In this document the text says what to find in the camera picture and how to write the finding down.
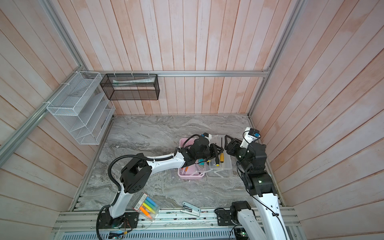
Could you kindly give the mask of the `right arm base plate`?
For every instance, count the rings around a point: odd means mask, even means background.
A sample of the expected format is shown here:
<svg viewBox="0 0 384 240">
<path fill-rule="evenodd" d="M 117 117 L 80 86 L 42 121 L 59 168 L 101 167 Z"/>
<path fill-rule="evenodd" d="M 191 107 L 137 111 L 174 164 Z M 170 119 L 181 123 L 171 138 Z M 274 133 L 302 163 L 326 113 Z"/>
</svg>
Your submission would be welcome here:
<svg viewBox="0 0 384 240">
<path fill-rule="evenodd" d="M 219 226 L 256 226 L 256 215 L 251 207 L 233 205 L 229 210 L 218 208 L 214 210 Z"/>
</svg>

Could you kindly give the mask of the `orange handled screwdriver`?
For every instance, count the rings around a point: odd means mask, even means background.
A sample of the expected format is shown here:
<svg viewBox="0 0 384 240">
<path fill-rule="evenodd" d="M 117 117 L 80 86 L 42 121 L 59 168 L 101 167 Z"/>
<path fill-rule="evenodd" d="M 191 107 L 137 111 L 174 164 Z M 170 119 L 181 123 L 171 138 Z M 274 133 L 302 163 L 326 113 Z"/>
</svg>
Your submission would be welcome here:
<svg viewBox="0 0 384 240">
<path fill-rule="evenodd" d="M 220 153 L 220 163 L 224 163 L 224 148 L 223 148 L 223 138 L 221 138 L 221 148 L 222 152 Z"/>
</svg>

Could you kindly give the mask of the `black yellow screwdriver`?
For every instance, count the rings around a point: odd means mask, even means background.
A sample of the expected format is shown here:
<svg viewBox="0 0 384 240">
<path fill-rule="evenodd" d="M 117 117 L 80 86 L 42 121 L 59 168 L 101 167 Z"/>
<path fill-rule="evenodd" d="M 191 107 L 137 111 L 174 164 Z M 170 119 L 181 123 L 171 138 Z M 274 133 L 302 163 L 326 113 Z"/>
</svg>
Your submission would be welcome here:
<svg viewBox="0 0 384 240">
<path fill-rule="evenodd" d="M 216 166 L 220 165 L 220 153 L 216 153 L 215 162 L 216 162 Z"/>
</svg>

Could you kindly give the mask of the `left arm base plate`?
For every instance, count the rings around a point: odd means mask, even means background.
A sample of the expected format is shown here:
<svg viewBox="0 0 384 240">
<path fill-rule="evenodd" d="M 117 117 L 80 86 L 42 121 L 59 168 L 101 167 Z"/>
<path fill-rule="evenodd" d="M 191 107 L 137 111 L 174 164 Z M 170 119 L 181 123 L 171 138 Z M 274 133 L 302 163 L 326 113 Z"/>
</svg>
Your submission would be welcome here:
<svg viewBox="0 0 384 240">
<path fill-rule="evenodd" d="M 138 220 L 137 212 L 126 212 L 120 217 L 112 218 L 109 211 L 106 211 L 100 214 L 96 226 L 98 229 L 134 229 Z"/>
</svg>

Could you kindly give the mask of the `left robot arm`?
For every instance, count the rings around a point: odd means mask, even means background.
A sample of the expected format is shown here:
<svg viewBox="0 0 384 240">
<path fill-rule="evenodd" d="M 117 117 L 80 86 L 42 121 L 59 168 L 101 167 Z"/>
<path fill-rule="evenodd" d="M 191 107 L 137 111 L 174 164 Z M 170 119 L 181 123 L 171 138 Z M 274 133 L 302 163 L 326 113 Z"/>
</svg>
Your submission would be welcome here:
<svg viewBox="0 0 384 240">
<path fill-rule="evenodd" d="M 220 163 L 220 155 L 224 148 L 211 143 L 209 135 L 193 135 L 197 137 L 192 145 L 182 145 L 176 148 L 174 153 L 146 157 L 144 154 L 123 155 L 114 159 L 108 166 L 108 177 L 118 187 L 118 192 L 113 202 L 108 206 L 108 213 L 114 220 L 124 215 L 126 207 L 134 193 L 143 189 L 149 177 L 159 172 L 171 169 L 181 169 L 190 167 L 202 160 L 214 161 L 216 165 Z M 112 174 L 114 165 L 123 159 L 130 161 L 122 168 L 119 180 L 116 180 Z"/>
</svg>

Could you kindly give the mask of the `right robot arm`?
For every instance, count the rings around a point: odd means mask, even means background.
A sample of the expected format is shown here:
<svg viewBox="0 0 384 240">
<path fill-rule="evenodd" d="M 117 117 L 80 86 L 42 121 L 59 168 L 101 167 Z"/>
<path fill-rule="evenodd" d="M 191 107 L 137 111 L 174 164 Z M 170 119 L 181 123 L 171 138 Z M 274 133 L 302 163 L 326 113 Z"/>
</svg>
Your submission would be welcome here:
<svg viewBox="0 0 384 240">
<path fill-rule="evenodd" d="M 266 145 L 252 142 L 251 139 L 256 139 L 254 135 L 246 135 L 242 141 L 226 135 L 227 139 L 231 141 L 225 142 L 225 150 L 228 155 L 236 157 L 238 175 L 247 193 L 254 199 L 264 227 L 260 227 L 246 201 L 233 202 L 231 205 L 235 226 L 242 226 L 251 240 L 288 240 L 277 190 L 266 170 Z"/>
</svg>

